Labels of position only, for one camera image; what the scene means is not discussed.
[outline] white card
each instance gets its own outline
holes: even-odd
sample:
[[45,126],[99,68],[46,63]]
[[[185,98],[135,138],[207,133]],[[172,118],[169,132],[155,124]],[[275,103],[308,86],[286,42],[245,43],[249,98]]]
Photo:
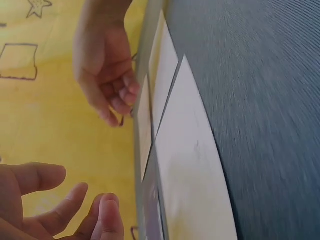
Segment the white card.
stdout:
[[148,76],[145,76],[137,113],[140,140],[141,181],[144,179],[152,145],[151,112]]
[[153,130],[155,136],[158,133],[171,84],[178,66],[178,61],[179,59],[169,32],[168,25],[166,21],[164,21],[160,57],[152,102]]
[[154,96],[154,90],[156,85],[156,78],[158,73],[159,59],[160,59],[160,51],[161,51],[161,41],[162,41],[162,33],[164,29],[166,19],[164,12],[161,10],[158,20],[158,25],[156,28],[153,45],[151,49],[151,55],[149,60],[149,77],[150,77],[150,89],[151,96]]
[[155,146],[169,238],[236,240],[219,153],[186,56]]

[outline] gray fabric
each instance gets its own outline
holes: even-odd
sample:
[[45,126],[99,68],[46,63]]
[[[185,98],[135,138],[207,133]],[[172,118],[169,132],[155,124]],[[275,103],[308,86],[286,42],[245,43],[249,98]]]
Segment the gray fabric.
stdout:
[[320,3],[171,0],[166,19],[214,132],[239,239],[319,239]]

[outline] drawn star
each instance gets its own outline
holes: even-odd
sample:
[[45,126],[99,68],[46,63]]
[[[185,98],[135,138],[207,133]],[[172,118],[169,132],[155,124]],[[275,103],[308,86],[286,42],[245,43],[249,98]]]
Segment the drawn star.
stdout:
[[36,15],[38,18],[42,18],[43,9],[45,7],[51,7],[52,2],[48,0],[28,0],[28,2],[31,4],[31,9],[28,13],[28,16],[26,18],[31,17],[33,14]]

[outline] hand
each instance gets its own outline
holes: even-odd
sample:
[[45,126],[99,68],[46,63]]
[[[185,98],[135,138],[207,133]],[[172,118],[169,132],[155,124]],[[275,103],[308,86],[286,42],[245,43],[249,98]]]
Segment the hand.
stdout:
[[[22,196],[56,188],[65,177],[65,168],[57,165],[0,165],[0,239],[54,240],[55,235],[62,233],[79,211],[87,184],[76,185],[54,210],[30,218],[23,217]],[[123,240],[124,225],[117,196],[97,196],[75,234],[62,239]]]
[[86,0],[73,41],[73,71],[89,104],[110,126],[111,108],[131,112],[140,86],[132,67],[125,14],[131,0]]

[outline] yellow mat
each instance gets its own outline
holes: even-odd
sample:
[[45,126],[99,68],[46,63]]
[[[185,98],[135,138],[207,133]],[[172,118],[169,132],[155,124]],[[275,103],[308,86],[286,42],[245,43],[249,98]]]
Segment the yellow mat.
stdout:
[[[72,74],[72,38],[83,1],[0,1],[0,157],[17,165],[64,165],[62,186],[24,197],[27,216],[52,209],[79,182],[89,191],[63,236],[72,234],[94,197],[113,192],[131,239],[137,224],[133,121],[112,129],[88,106]],[[135,0],[126,16],[132,54],[138,49],[147,0]]]

